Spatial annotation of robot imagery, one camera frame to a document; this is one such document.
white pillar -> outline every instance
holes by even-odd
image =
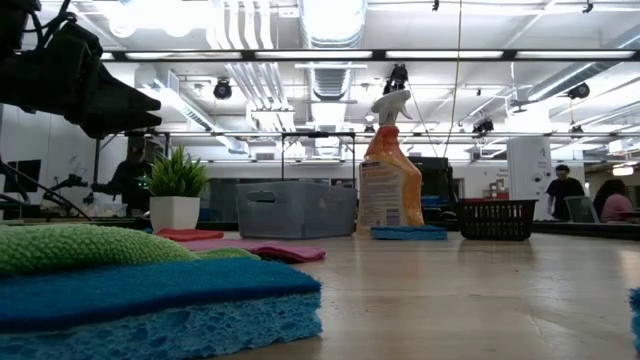
[[[509,118],[511,132],[550,131],[549,111],[544,106],[530,106],[524,113]],[[547,212],[547,187],[553,180],[551,146],[545,136],[520,137],[507,142],[509,163],[509,198],[538,200],[534,220],[550,220]]]

black basket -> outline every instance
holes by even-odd
[[[494,200],[456,204],[460,233],[469,240],[526,240],[537,200]]]

computer monitor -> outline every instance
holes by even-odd
[[[35,181],[40,181],[40,166],[42,165],[41,160],[26,160],[26,161],[9,161],[7,165],[20,171],[26,176],[32,178]],[[38,186],[31,181],[27,181],[24,177],[20,175],[16,175],[16,180],[18,184],[22,186],[25,192],[37,192]],[[18,186],[13,181],[9,181],[9,179],[4,180],[4,192],[5,193],[17,193],[19,192]]]

green microfiber cloth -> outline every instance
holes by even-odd
[[[0,276],[231,257],[259,259],[233,248],[195,254],[171,240],[116,227],[0,226]]]

cable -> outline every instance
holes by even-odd
[[[37,187],[39,187],[40,189],[44,190],[47,194],[53,195],[53,196],[57,196],[58,198],[60,198],[60,200],[62,200],[65,204],[71,206],[72,208],[74,208],[80,215],[82,215],[83,217],[87,218],[87,220],[89,221],[93,221],[89,215],[87,215],[84,211],[82,211],[79,207],[77,207],[74,203],[72,203],[71,201],[67,200],[67,198],[65,198],[62,195],[58,195],[55,191],[49,189],[48,187],[44,186],[44,185],[40,185],[39,182],[33,180],[32,178],[30,178],[29,176],[21,173],[20,171],[12,168],[11,166],[5,164],[5,163],[0,163],[0,166],[3,166],[5,169],[9,169],[11,172],[13,172],[14,174],[20,175],[22,176],[24,179],[28,180],[30,183],[36,185]]]
[[[451,127],[449,128],[449,134],[447,135],[446,145],[444,147],[444,155],[442,157],[447,157],[447,150],[449,150],[449,140],[451,139],[451,133],[453,132],[453,127],[455,126],[455,113],[456,113],[456,98],[458,97],[458,75],[460,75],[460,49],[462,47],[462,0],[460,0],[460,5],[458,6],[458,58],[456,61],[456,79],[453,87],[453,108],[451,109]]]
[[[420,116],[420,122],[422,123],[422,127],[424,127],[424,131],[427,133],[427,138],[429,139],[429,143],[431,144],[431,148],[433,149],[433,154],[436,157],[438,157],[438,151],[436,150],[435,145],[433,145],[433,141],[431,141],[431,135],[429,134],[429,129],[427,129],[427,124],[424,123],[424,119],[422,118],[422,113],[420,112],[420,107],[418,106],[418,100],[416,100],[416,94],[413,92],[411,83],[408,80],[407,80],[407,85],[409,85],[409,90],[411,91],[411,97],[413,98],[413,103],[416,105],[416,110],[418,110],[418,116]]]

